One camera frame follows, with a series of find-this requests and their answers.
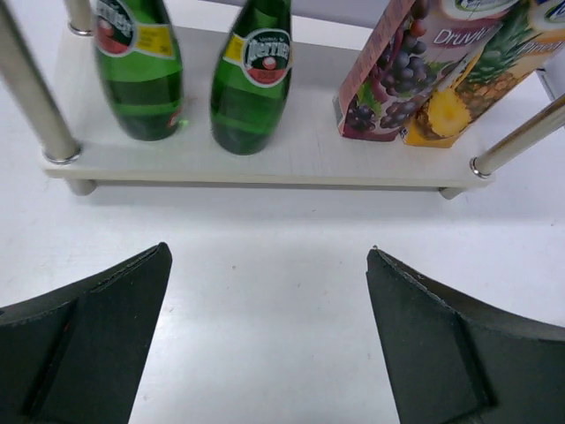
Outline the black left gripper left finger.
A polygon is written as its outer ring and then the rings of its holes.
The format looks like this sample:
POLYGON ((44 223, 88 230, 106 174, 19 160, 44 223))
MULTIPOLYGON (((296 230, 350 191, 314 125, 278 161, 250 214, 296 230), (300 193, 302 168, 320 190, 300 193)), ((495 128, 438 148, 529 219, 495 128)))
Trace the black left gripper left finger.
POLYGON ((160 243, 1 309, 3 423, 126 423, 167 291, 160 243))

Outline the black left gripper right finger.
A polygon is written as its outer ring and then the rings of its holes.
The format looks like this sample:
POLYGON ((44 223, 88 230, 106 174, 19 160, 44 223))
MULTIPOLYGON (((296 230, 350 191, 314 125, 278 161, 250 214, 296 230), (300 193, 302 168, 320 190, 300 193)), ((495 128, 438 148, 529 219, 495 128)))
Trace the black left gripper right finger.
POLYGON ((402 423, 562 423, 564 329, 493 307, 379 248, 366 279, 402 423))

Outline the tall green glass bottle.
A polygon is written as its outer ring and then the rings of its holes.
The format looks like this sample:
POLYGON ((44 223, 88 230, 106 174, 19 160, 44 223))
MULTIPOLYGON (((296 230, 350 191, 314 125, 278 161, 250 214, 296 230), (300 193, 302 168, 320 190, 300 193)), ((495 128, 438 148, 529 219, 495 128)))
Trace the tall green glass bottle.
POLYGON ((163 1, 97 1, 94 57, 106 101, 130 137, 162 140, 177 130, 184 67, 163 1))

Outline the short green glass bottle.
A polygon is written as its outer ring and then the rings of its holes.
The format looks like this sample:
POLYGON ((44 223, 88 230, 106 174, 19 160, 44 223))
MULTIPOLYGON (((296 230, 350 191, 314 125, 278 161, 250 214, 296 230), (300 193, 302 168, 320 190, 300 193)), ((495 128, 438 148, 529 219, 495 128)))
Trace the short green glass bottle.
POLYGON ((212 79, 209 114, 215 141, 235 155, 261 151, 282 118, 291 74, 291 2, 245 2, 212 79))

